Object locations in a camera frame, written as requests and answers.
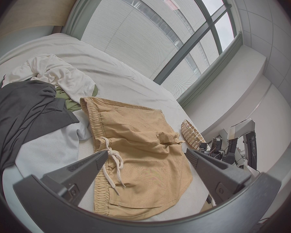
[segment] green fabric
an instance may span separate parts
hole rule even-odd
[[[92,96],[95,97],[97,95],[97,93],[98,93],[98,88],[95,85]],[[66,100],[66,107],[70,111],[77,111],[77,110],[81,109],[81,105],[79,103],[73,101],[60,86],[58,86],[56,88],[55,98],[65,99]]]

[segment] drawstring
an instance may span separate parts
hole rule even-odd
[[[121,156],[120,156],[120,154],[119,154],[118,151],[112,150],[111,147],[109,148],[109,140],[108,140],[107,138],[102,137],[102,139],[104,139],[105,142],[106,142],[106,148],[103,149],[103,150],[108,150],[108,154],[109,154],[109,155],[114,159],[114,161],[115,161],[115,163],[116,163],[116,169],[117,169],[117,170],[116,170],[116,173],[117,173],[117,175],[118,175],[118,179],[119,179],[120,183],[121,183],[124,187],[126,187],[126,186],[123,184],[123,182],[122,182],[122,179],[121,179],[121,172],[120,172],[120,170],[124,167],[123,159],[121,158]],[[119,192],[117,191],[117,189],[115,188],[115,184],[114,184],[113,180],[110,178],[109,174],[107,173],[107,170],[106,170],[105,164],[102,166],[102,171],[103,171],[103,173],[104,173],[106,179],[108,180],[109,184],[111,185],[111,187],[116,191],[116,193],[117,193],[118,195],[120,195]]]

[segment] basket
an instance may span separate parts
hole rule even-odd
[[[195,150],[199,149],[201,142],[206,142],[199,131],[187,120],[182,122],[181,132],[187,143]]]

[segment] dark gray garment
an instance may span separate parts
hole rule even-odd
[[[3,170],[15,164],[23,143],[79,122],[67,110],[65,99],[55,95],[54,85],[39,80],[0,89],[0,192]]]

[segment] wooden panel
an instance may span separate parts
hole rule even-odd
[[[17,0],[0,24],[0,38],[19,29],[64,26],[76,0]]]

